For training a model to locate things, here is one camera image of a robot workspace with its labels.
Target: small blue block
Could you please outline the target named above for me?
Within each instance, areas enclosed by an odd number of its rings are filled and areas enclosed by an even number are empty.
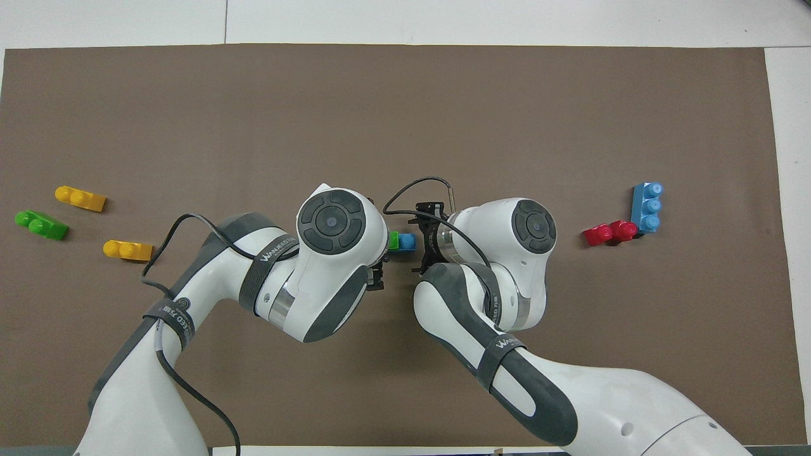
[[[662,209],[664,187],[658,182],[645,182],[633,188],[631,222],[637,224],[640,233],[655,233],[661,225],[659,210]]]
[[[417,238],[411,233],[400,233],[397,236],[400,239],[400,248],[397,252],[414,252],[417,250]]]

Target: black cable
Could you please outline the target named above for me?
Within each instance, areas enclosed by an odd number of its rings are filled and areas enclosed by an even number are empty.
[[[174,236],[174,232],[178,229],[180,224],[184,220],[186,220],[188,218],[196,218],[196,219],[200,220],[201,222],[203,222],[212,231],[212,233],[214,233],[214,235],[218,239],[220,239],[220,241],[223,242],[223,244],[225,244],[231,250],[237,252],[239,255],[244,256],[245,258],[247,258],[248,260],[251,260],[251,261],[256,259],[256,255],[251,255],[250,253],[245,252],[241,248],[237,247],[236,244],[234,244],[230,239],[228,239],[225,236],[225,233],[223,233],[219,228],[217,228],[217,226],[214,225],[206,217],[203,217],[202,215],[200,215],[198,213],[184,213],[182,216],[178,217],[178,219],[174,221],[174,224],[172,225],[172,227],[169,228],[169,232],[166,233],[166,237],[163,239],[163,243],[152,254],[152,258],[150,258],[149,262],[147,262],[147,264],[144,266],[144,270],[141,271],[141,275],[140,275],[140,280],[141,280],[141,282],[143,284],[149,285],[149,286],[154,286],[158,290],[163,291],[164,296],[166,296],[169,299],[174,299],[174,296],[172,296],[171,290],[169,288],[167,288],[166,286],[158,283],[158,282],[154,282],[152,280],[147,279],[146,275],[149,272],[150,268],[155,264],[157,259],[161,256],[163,251],[166,249],[166,246],[169,245],[169,241],[172,240],[172,237]],[[278,258],[278,261],[289,260],[290,258],[296,256],[297,254],[298,254],[298,249],[294,249],[293,251],[287,252],[286,254],[280,256]],[[160,333],[158,333],[156,335],[156,338],[160,338],[160,337],[162,337],[162,336],[161,336]],[[183,380],[183,378],[180,376],[180,374],[178,374],[177,371],[175,371],[174,368],[172,368],[172,366],[169,364],[169,361],[166,360],[166,356],[164,355],[162,348],[160,348],[158,350],[155,350],[155,354],[157,356],[158,362],[163,367],[163,370],[166,372],[166,374],[169,377],[172,378],[172,380],[174,380],[175,383],[180,385],[180,387],[183,388],[184,390],[186,390],[193,398],[197,399],[198,401],[200,401],[200,403],[202,403],[203,405],[208,407],[209,410],[211,410],[215,414],[217,414],[217,416],[219,416],[220,419],[222,419],[222,421],[225,423],[225,425],[228,426],[228,429],[231,431],[231,435],[234,437],[234,447],[237,450],[237,456],[239,456],[241,454],[241,452],[242,452],[242,445],[240,444],[240,441],[239,441],[239,433],[237,432],[237,428],[234,426],[234,423],[232,423],[231,420],[228,418],[228,415],[226,415],[225,412],[220,410],[220,408],[217,407],[216,405],[214,405],[213,402],[206,399],[206,397],[203,396],[199,391],[194,389],[185,380]]]
[[[169,364],[169,361],[166,360],[166,355],[163,354],[163,350],[155,351],[155,354],[157,355],[158,363],[161,363],[161,367],[163,367],[163,370],[166,372],[167,375],[172,377],[172,380],[174,380],[175,383],[180,385],[180,387],[186,390],[187,393],[191,394],[192,397],[202,402],[203,405],[208,407],[210,411],[213,411],[215,414],[217,414],[217,416],[220,417],[220,419],[222,419],[225,422],[225,425],[228,426],[228,429],[231,431],[231,435],[234,437],[234,447],[237,450],[237,456],[239,456],[242,452],[242,444],[239,441],[239,433],[237,432],[237,428],[234,426],[234,423],[232,423],[231,420],[228,418],[228,415],[226,415],[224,411],[220,410],[219,407],[215,406],[213,402],[206,399],[206,397],[203,396],[199,391],[197,391],[191,385],[186,383],[186,381],[183,380],[182,377],[180,377],[177,371],[175,371],[174,368],[172,368],[171,364]]]
[[[487,266],[488,268],[490,268],[491,267],[490,266],[490,261],[487,259],[487,256],[484,255],[484,252],[482,252],[482,249],[478,248],[478,245],[476,245],[476,243],[473,242],[473,240],[470,239],[467,236],[467,234],[463,233],[460,229],[456,228],[451,222],[448,222],[447,220],[444,220],[442,217],[437,217],[436,215],[431,214],[431,213],[418,212],[418,211],[409,211],[409,210],[395,210],[395,211],[388,210],[388,207],[392,205],[394,200],[399,198],[400,195],[402,195],[406,190],[408,190],[409,188],[412,188],[414,185],[416,185],[418,183],[425,182],[427,180],[439,181],[439,182],[442,182],[443,184],[445,184],[445,186],[448,189],[451,188],[451,184],[448,183],[448,181],[446,181],[445,179],[442,179],[441,177],[427,176],[427,177],[424,177],[424,178],[417,179],[417,180],[413,181],[412,183],[409,183],[408,185],[406,185],[402,189],[400,189],[400,191],[398,191],[397,193],[395,193],[394,196],[392,196],[392,198],[390,200],[388,200],[388,202],[386,204],[383,205],[383,213],[386,214],[386,215],[400,215],[400,214],[402,214],[402,215],[416,215],[416,216],[420,216],[420,217],[430,218],[431,220],[437,221],[437,222],[447,226],[451,230],[456,231],[456,233],[459,234],[462,239],[464,239],[468,244],[470,244],[470,246],[473,248],[473,250],[476,251],[478,256],[482,258],[482,261],[484,262],[484,265]]]
[[[172,296],[172,291],[167,286],[165,286],[165,285],[163,285],[161,283],[154,282],[152,280],[147,279],[147,273],[149,273],[150,268],[153,265],[155,265],[155,261],[157,261],[158,257],[161,256],[161,253],[163,253],[164,249],[166,249],[166,246],[169,245],[169,241],[172,240],[172,236],[174,236],[174,232],[178,229],[180,224],[184,220],[186,220],[187,218],[192,218],[192,217],[196,218],[197,220],[200,220],[201,222],[203,222],[211,230],[211,232],[214,233],[214,235],[218,239],[220,239],[220,241],[222,241],[223,244],[225,244],[231,250],[237,252],[241,256],[244,256],[248,260],[254,260],[256,258],[255,255],[251,255],[250,253],[245,252],[241,248],[237,247],[233,242],[231,242],[230,239],[228,239],[225,236],[225,233],[223,233],[219,228],[217,228],[217,226],[214,225],[206,217],[204,217],[204,216],[202,216],[202,215],[200,215],[198,213],[184,213],[182,216],[178,217],[178,219],[174,221],[174,224],[172,225],[172,227],[169,228],[169,232],[166,233],[166,237],[163,239],[163,243],[152,254],[152,258],[150,258],[149,262],[144,266],[144,270],[141,271],[141,275],[140,275],[141,283],[143,283],[144,285],[154,286],[158,290],[163,291],[164,296],[166,296],[167,298],[170,298],[170,299],[174,299],[174,296]],[[292,258],[293,256],[295,256],[297,254],[298,254],[298,249],[293,250],[292,252],[286,253],[283,256],[280,256],[278,260],[279,261],[288,260],[288,259]]]

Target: yellow lego block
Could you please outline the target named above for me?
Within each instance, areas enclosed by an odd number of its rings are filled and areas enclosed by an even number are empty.
[[[67,185],[57,188],[54,196],[63,203],[73,204],[76,207],[96,212],[101,212],[101,209],[104,208],[104,202],[107,201],[106,196],[68,187]]]
[[[104,254],[124,260],[149,261],[152,257],[152,245],[111,239],[104,243]]]

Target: brown mat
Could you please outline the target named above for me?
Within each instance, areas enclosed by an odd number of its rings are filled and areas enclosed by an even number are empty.
[[[649,372],[745,444],[805,443],[761,49],[8,50],[0,115],[0,446],[77,443],[93,383],[158,297],[107,239],[158,244],[189,211],[294,230],[321,182],[382,204],[426,174],[460,209],[527,196],[554,214],[547,314],[519,333],[533,352]],[[660,231],[586,247],[646,180],[665,186]],[[107,209],[59,203],[60,185]],[[427,184],[398,207],[443,197]],[[23,209],[67,240],[15,226]],[[188,225],[155,278],[194,257],[205,229]],[[418,327],[418,259],[395,258],[386,289],[311,345],[222,303],[178,370],[250,445],[542,444]],[[230,444],[187,403],[209,445]]]

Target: lego block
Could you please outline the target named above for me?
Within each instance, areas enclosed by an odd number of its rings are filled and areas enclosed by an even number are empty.
[[[592,247],[604,243],[614,237],[611,227],[605,223],[602,225],[597,225],[594,228],[589,228],[588,230],[583,231],[583,234],[586,237],[586,242]]]
[[[639,229],[637,224],[627,222],[625,220],[617,220],[611,224],[611,241],[614,243],[623,243],[633,239]]]
[[[388,233],[389,252],[414,252],[417,250],[417,238],[411,233]]]
[[[62,239],[67,232],[67,225],[48,214],[34,211],[23,211],[14,217],[14,223],[25,226],[32,233],[43,238]]]
[[[658,182],[640,183],[633,188],[631,222],[637,224],[640,233],[655,233],[659,228],[659,210],[662,208],[659,197],[663,191],[664,187]]]
[[[400,233],[398,235],[400,248],[398,252],[414,252],[417,250],[417,238],[411,233]]]
[[[72,204],[77,208],[89,209],[96,212],[101,212],[104,208],[105,201],[107,201],[106,196],[68,187],[67,185],[57,188],[54,192],[54,196],[63,203]]]
[[[111,239],[104,243],[104,254],[124,260],[149,261],[152,257],[152,245]]]
[[[396,231],[388,232],[388,249],[397,250],[400,248],[400,234]]]

